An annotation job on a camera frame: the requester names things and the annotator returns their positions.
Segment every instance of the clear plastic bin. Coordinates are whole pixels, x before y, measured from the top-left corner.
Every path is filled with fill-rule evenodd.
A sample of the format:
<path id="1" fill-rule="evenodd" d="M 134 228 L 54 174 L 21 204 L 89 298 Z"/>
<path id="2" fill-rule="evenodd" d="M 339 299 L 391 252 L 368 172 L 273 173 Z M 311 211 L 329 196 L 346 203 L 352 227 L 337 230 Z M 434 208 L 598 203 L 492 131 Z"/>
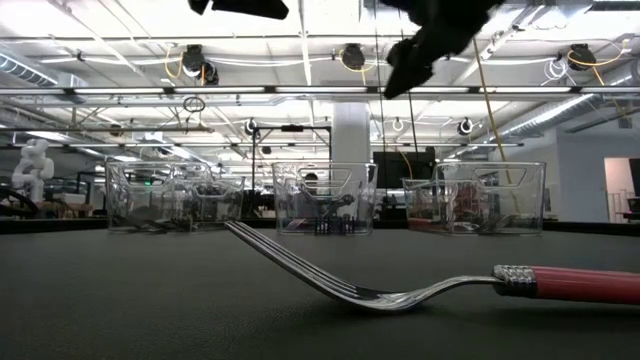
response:
<path id="1" fill-rule="evenodd" d="M 217 179 L 207 164 L 108 162 L 112 231 L 194 231 L 239 219 L 244 179 Z"/>
<path id="2" fill-rule="evenodd" d="M 203 163 L 173 165 L 173 218 L 190 228 L 223 228 L 224 222 L 240 220 L 244 177 L 214 176 Z"/>
<path id="3" fill-rule="evenodd" d="M 272 168 L 279 233 L 366 235 L 373 230 L 375 164 L 275 163 Z"/>
<path id="4" fill-rule="evenodd" d="M 410 230 L 474 235 L 480 207 L 474 181 L 402 179 Z"/>
<path id="5" fill-rule="evenodd" d="M 431 181 L 405 180 L 409 226 L 449 234 L 537 234 L 544 186 L 544 163 L 438 164 Z M 424 203 L 433 204 L 427 206 L 433 212 L 422 211 Z"/>

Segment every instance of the black table surface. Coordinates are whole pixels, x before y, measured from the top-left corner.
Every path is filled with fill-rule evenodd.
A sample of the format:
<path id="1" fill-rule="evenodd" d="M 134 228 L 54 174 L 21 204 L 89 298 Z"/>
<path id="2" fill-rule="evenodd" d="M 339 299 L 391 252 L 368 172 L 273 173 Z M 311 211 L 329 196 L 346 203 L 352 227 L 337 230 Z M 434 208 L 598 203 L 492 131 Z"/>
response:
<path id="1" fill-rule="evenodd" d="M 640 239 L 546 232 L 277 236 L 359 285 L 425 287 L 496 264 L 640 272 Z M 636 359 L 640 307 L 454 289 L 375 315 L 316 292 L 226 231 L 0 237 L 0 359 Z"/>

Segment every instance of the white column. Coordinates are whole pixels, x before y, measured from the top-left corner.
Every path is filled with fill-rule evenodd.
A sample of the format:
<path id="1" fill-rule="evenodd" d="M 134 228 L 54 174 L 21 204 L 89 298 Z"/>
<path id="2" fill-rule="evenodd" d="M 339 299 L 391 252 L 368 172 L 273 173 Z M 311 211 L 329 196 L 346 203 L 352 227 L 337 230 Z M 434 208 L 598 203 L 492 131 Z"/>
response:
<path id="1" fill-rule="evenodd" d="M 334 162 L 369 162 L 369 110 L 366 103 L 333 105 L 331 160 Z"/>
<path id="2" fill-rule="evenodd" d="M 332 153 L 331 160 L 334 163 L 368 163 L 371 156 L 369 144 L 369 111 L 366 103 L 338 103 L 333 105 L 333 123 L 331 128 Z M 334 193 L 341 195 L 349 193 L 356 196 L 368 183 L 367 171 L 363 165 L 347 166 L 345 170 L 334 170 L 332 183 L 346 180 L 351 172 L 348 183 Z M 343 207 L 338 211 L 341 214 L 353 214 L 356 207 L 360 218 L 366 216 L 366 207 L 359 206 L 359 201 L 351 206 Z"/>

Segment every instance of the silver fork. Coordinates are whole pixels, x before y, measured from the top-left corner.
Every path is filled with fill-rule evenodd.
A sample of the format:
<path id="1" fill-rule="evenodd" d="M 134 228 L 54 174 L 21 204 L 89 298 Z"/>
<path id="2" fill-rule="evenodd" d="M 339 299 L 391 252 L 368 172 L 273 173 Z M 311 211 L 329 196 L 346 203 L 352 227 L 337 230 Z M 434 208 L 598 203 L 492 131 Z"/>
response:
<path id="1" fill-rule="evenodd" d="M 368 310 L 396 313 L 458 286 L 493 285 L 499 295 L 640 305 L 640 275 L 614 271 L 497 265 L 492 276 L 457 276 L 424 289 L 388 292 L 339 279 L 285 249 L 250 226 L 229 221 L 227 228 L 245 243 L 316 290 Z"/>
<path id="2" fill-rule="evenodd" d="M 425 289 L 410 292 L 387 292 L 350 284 L 293 254 L 248 225 L 231 221 L 227 227 L 241 240 L 316 290 L 336 300 L 371 310 L 394 312 L 409 310 L 449 289 L 470 284 L 500 284 L 490 276 L 458 276 Z"/>

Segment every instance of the red fork handle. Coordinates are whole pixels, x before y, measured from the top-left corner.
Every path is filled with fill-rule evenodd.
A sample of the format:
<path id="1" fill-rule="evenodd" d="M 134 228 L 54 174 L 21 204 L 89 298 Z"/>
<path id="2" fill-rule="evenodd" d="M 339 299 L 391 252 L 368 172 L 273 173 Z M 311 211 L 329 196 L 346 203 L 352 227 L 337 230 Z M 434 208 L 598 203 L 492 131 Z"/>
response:
<path id="1" fill-rule="evenodd" d="M 640 305 L 640 274 L 498 265 L 492 275 L 503 281 L 500 295 Z"/>

